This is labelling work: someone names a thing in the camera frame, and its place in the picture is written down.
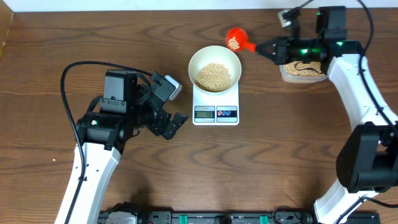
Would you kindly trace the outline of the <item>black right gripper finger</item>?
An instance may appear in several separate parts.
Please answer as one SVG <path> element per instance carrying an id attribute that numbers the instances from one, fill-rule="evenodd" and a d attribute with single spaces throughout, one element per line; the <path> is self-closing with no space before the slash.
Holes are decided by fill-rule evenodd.
<path id="1" fill-rule="evenodd" d="M 264 42 L 262 44 L 259 44 L 256 46 L 256 51 L 257 52 L 275 52 L 277 48 L 279 38 L 273 38 L 271 40 L 268 40 L 267 42 Z"/>
<path id="2" fill-rule="evenodd" d="M 269 59 L 274 64 L 279 64 L 278 54 L 274 50 L 267 50 L 264 48 L 257 48 L 256 53 L 267 59 Z"/>

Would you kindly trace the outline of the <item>red plastic measuring scoop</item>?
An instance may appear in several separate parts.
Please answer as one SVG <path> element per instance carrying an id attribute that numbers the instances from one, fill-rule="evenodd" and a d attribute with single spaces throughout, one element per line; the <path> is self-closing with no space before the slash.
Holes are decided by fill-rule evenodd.
<path id="1" fill-rule="evenodd" d="M 228 31 L 226 45 L 233 52 L 249 50 L 256 53 L 256 44 L 249 41 L 247 32 L 242 28 L 234 27 Z"/>

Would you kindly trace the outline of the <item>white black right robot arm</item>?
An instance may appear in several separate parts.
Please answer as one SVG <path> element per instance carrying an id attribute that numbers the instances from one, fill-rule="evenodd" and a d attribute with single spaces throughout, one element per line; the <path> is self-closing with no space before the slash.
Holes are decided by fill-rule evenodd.
<path id="1" fill-rule="evenodd" d="M 373 80 L 367 47 L 347 38 L 345 7 L 319 8 L 314 39 L 301 37 L 299 14 L 299 7 L 280 11 L 291 35 L 255 51 L 276 65 L 318 62 L 338 90 L 352 132 L 336 159 L 337 179 L 313 205 L 312 221 L 345 223 L 361 204 L 397 185 L 397 115 Z"/>

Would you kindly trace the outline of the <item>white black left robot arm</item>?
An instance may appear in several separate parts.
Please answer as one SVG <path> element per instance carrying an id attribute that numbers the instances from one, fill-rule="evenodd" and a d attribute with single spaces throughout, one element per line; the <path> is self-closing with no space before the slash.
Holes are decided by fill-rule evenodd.
<path id="1" fill-rule="evenodd" d="M 127 141 L 147 128 L 172 139 L 188 115 L 163 109 L 182 89 L 171 76 L 146 79 L 134 70 L 108 70 L 104 93 L 75 124 L 73 169 L 56 223 L 96 223 L 110 178 Z"/>

